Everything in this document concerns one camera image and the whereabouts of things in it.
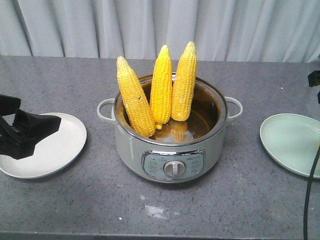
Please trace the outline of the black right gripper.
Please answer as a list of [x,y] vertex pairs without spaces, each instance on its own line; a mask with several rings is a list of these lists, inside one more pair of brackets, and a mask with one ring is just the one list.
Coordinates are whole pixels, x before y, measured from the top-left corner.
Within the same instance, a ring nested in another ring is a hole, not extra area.
[[308,85],[309,87],[316,87],[320,85],[320,71],[315,70],[311,72],[308,76]]

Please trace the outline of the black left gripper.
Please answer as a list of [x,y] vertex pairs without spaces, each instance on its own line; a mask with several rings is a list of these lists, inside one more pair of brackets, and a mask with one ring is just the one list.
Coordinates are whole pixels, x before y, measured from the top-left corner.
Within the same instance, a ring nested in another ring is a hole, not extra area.
[[[0,95],[0,154],[15,160],[34,154],[38,142],[56,133],[61,118],[55,115],[33,114],[20,108],[21,99]],[[15,113],[12,125],[2,116]]]

